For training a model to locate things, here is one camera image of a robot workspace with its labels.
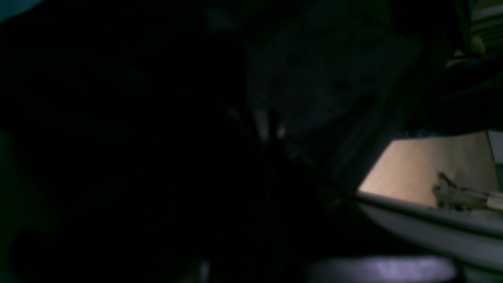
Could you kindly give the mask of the black T-shirt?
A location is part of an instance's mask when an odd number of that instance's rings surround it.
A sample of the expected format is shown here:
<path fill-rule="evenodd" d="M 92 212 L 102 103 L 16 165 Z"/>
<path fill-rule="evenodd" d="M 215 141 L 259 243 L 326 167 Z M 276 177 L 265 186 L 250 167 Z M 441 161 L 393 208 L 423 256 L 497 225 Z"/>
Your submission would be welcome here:
<path fill-rule="evenodd" d="M 306 283 L 425 254 L 354 204 L 424 0 L 45 0 L 1 24 L 24 283 Z"/>

